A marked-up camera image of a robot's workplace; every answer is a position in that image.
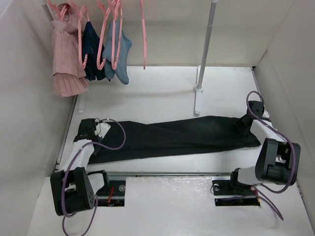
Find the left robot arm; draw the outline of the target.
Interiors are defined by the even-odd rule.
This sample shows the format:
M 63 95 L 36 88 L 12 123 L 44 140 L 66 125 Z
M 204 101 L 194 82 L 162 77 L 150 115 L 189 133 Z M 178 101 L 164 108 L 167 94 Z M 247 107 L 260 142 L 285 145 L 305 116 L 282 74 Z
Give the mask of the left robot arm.
M 81 121 L 78 133 L 73 140 L 70 158 L 60 171 L 50 176 L 54 207 L 58 216 L 73 215 L 95 206 L 95 195 L 105 195 L 110 190 L 110 182 L 105 171 L 87 174 L 86 167 L 93 154 L 100 150 L 98 145 L 83 145 L 89 142 L 100 143 L 110 125 L 97 122 L 93 118 Z

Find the black trousers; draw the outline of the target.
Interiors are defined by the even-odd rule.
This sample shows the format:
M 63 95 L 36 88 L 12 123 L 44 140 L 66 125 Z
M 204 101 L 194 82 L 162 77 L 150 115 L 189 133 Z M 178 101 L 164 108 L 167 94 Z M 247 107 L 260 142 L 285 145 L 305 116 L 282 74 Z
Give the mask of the black trousers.
M 102 144 L 120 149 L 108 150 L 102 147 L 90 158 L 89 163 L 213 153 L 260 146 L 255 135 L 242 135 L 235 128 L 236 120 L 205 116 L 151 124 L 112 122 Z

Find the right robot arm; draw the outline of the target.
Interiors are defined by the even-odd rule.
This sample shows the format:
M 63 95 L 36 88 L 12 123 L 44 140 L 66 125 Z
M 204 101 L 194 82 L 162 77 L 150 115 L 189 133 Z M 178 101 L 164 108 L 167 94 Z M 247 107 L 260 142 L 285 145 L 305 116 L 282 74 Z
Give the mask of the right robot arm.
M 248 101 L 246 115 L 235 122 L 243 134 L 255 135 L 262 146 L 255 166 L 231 173 L 227 187 L 234 194 L 264 183 L 289 187 L 296 182 L 301 147 L 284 138 L 263 116 L 264 112 L 263 102 Z

